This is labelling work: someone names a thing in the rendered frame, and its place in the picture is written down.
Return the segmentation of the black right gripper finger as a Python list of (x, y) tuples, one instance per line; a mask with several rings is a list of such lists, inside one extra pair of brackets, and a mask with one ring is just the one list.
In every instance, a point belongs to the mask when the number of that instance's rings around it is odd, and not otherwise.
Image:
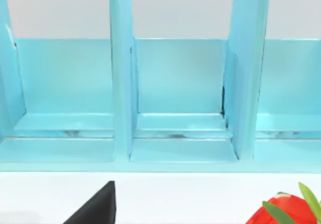
[(108, 181), (63, 224), (115, 224), (115, 182)]

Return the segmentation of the light blue rack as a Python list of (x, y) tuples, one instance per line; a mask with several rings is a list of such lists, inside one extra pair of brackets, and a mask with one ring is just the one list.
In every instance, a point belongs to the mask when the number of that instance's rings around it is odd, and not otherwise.
[(321, 38), (267, 39), (232, 0), (225, 39), (18, 37), (0, 0), (0, 171), (321, 174)]

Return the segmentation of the red book with green leaves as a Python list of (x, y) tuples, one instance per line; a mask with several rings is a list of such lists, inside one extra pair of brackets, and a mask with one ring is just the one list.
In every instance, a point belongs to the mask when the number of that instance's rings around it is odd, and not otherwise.
[(321, 201), (305, 184), (298, 183), (303, 198), (278, 192), (246, 224), (321, 224)]

